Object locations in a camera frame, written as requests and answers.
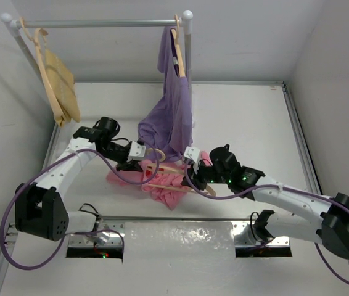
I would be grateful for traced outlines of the beige hanger for pink shirt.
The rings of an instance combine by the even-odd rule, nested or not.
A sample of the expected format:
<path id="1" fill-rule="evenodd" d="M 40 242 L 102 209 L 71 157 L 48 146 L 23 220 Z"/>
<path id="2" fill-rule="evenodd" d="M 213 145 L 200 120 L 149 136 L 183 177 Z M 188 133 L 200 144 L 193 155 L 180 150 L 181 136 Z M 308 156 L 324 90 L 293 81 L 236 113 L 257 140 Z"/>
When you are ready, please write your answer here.
<path id="1" fill-rule="evenodd" d="M 184 164 L 160 163 L 157 166 L 150 160 L 143 160 L 141 165 L 144 172 L 143 181 L 150 178 L 155 169 L 158 169 L 157 174 L 141 186 L 141 189 L 144 192 L 149 192 L 153 199 L 166 203 L 177 202 L 185 194 L 196 194 L 195 190 L 181 184 L 184 178 Z"/>

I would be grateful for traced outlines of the pink t shirt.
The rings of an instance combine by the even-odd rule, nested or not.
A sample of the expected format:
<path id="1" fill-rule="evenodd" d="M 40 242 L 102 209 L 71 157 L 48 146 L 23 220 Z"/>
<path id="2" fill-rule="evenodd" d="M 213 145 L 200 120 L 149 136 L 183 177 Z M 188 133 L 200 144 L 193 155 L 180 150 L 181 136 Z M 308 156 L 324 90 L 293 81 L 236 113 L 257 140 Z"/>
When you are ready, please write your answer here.
<path id="1" fill-rule="evenodd" d="M 156 164 L 150 160 L 143 160 L 138 163 L 142 171 L 121 171 L 122 178 L 111 171 L 106 176 L 106 181 L 119 186 L 126 186 L 132 181 L 141 191 L 149 193 L 154 201 L 165 204 L 170 210 L 175 209 L 186 194 L 194 194 L 195 191 L 181 184 L 184 177 L 184 162 L 181 160 L 167 162 L 165 153 L 161 150 L 158 153 L 160 166 L 156 175 L 154 174 Z"/>

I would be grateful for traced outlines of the purple t shirt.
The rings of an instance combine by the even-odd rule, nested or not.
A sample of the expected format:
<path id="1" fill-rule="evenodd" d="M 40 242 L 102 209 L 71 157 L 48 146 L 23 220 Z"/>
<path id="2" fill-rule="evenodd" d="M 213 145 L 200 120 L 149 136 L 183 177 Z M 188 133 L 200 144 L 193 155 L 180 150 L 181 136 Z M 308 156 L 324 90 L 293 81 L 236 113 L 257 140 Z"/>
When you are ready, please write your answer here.
<path id="1" fill-rule="evenodd" d="M 161 150 L 167 162 L 177 162 L 186 147 L 192 145 L 192 109 L 189 85 L 181 74 L 172 31 L 163 29 L 158 71 L 163 74 L 163 96 L 138 124 L 138 136 Z"/>

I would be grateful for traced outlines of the beige hanger with purple shirt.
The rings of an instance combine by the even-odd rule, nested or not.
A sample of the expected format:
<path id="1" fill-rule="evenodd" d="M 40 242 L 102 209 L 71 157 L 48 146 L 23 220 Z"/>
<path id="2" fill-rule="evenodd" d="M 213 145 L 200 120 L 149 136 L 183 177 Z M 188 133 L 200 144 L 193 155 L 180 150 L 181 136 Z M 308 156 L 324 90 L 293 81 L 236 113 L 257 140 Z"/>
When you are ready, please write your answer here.
<path id="1" fill-rule="evenodd" d="M 179 17 L 175 14 L 174 15 L 174 20 L 176 23 L 176 28 L 171 29 L 171 34 L 174 39 L 174 48 L 176 52 L 176 58 L 177 58 L 177 65 L 178 65 L 178 72 L 179 72 L 179 77 L 186 77 L 186 71 L 184 68 L 184 62 L 183 62 L 183 57 L 182 57 L 182 52 L 181 52 L 181 46 L 180 46 L 180 40 L 179 40 L 179 34 L 180 34 L 180 21 Z"/>

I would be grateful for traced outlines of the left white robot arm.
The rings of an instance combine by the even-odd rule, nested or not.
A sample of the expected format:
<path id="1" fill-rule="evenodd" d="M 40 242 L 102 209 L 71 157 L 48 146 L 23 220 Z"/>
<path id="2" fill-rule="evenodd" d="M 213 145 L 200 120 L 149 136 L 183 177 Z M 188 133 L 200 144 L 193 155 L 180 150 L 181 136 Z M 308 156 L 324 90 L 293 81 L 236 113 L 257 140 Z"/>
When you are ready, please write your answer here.
<path id="1" fill-rule="evenodd" d="M 118 122 L 102 117 L 92 127 L 81 126 L 73 134 L 60 157 L 29 184 L 18 187 L 15 201 L 15 226 L 18 231 L 58 241 L 67 234 L 93 232 L 97 214 L 78 210 L 70 212 L 64 197 L 82 169 L 94 158 L 115 162 L 116 170 L 139 171 L 146 156 L 142 141 L 122 146 L 114 138 Z"/>

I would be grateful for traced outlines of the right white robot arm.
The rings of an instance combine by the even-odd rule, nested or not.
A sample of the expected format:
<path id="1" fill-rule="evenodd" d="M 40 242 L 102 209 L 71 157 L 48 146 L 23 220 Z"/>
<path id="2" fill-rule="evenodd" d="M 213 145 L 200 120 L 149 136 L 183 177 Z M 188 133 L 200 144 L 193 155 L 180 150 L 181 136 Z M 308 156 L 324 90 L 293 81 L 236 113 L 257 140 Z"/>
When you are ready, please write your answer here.
<path id="1" fill-rule="evenodd" d="M 286 211 L 263 210 L 251 226 L 253 240 L 266 244 L 281 236 L 324 246 L 330 253 L 349 260 L 349 196 L 312 194 L 286 186 L 264 172 L 241 165 L 229 145 L 210 152 L 210 165 L 203 164 L 201 151 L 187 147 L 183 184 L 203 195 L 209 184 L 225 184 L 229 199 L 246 198 Z"/>

